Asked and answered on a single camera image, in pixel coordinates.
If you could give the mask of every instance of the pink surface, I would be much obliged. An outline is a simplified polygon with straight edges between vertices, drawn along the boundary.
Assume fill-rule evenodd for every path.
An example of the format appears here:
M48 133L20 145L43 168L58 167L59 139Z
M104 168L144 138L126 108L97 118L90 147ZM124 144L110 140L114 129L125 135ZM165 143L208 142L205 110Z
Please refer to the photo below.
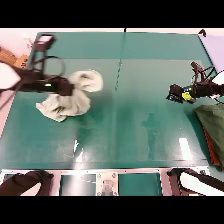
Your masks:
M224 70L224 36L199 35L217 72Z
M0 106L8 99L8 97L11 96L12 93L13 91L4 91L1 93ZM2 108L2 110L0 110L0 137L2 136L2 132L3 132L6 120L8 118L8 114L12 106L13 100L14 100L14 97L5 105L5 107Z

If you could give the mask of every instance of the metal frame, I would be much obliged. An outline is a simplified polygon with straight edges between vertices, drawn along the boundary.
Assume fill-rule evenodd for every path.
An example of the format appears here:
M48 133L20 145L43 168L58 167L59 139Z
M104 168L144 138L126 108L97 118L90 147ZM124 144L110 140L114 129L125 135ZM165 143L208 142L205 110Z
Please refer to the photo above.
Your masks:
M171 196L172 191L169 184L169 178L168 178L168 175L166 175L166 173L167 171L173 168L179 168L179 167L136 168L136 169L46 170L46 171L54 174L50 196L59 196L60 181L61 181L61 176L63 175L84 175L84 174L97 175L102 173L117 173L117 174L159 173L163 196ZM200 172L201 170L204 170L207 175L210 175L208 166L196 166L196 167L190 167L190 168L195 170L196 172ZM17 173L26 174L29 171L32 171L32 170L3 169L0 173L0 185L3 183L4 177L6 174L17 174Z

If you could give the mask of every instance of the rag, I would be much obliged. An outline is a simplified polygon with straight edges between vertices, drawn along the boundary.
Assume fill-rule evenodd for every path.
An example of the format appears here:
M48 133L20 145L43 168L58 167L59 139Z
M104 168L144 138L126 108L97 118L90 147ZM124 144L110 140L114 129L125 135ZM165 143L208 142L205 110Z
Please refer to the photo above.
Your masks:
M46 117L61 122L67 116L85 114L90 109L90 99L85 92L97 92L103 88L103 79L95 70L77 71L68 78L74 84L72 96L49 94L36 108Z

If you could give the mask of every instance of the table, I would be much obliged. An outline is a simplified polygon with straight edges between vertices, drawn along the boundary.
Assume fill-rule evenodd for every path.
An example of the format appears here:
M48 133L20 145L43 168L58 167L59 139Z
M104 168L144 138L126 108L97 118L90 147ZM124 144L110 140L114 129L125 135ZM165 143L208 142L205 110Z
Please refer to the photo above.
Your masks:
M171 84L190 84L196 61L211 61L197 35L159 33L53 33L49 55L64 59L66 74L95 69L104 89L91 109L57 123L35 103L47 95L18 92L0 139L0 168L115 169L208 165L208 148L194 105L166 100ZM118 89L115 90L122 59ZM47 71L60 71L55 61ZM75 140L79 147L72 155ZM83 148L82 162L76 162ZM217 175L215 169L211 174Z

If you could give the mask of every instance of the green bag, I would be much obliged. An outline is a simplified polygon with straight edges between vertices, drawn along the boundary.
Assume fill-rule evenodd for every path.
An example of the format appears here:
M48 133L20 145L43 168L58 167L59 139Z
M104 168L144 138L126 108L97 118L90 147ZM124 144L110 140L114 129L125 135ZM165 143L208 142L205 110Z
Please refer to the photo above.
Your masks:
M203 127L213 140L222 167L224 167L224 104L202 105L195 109Z

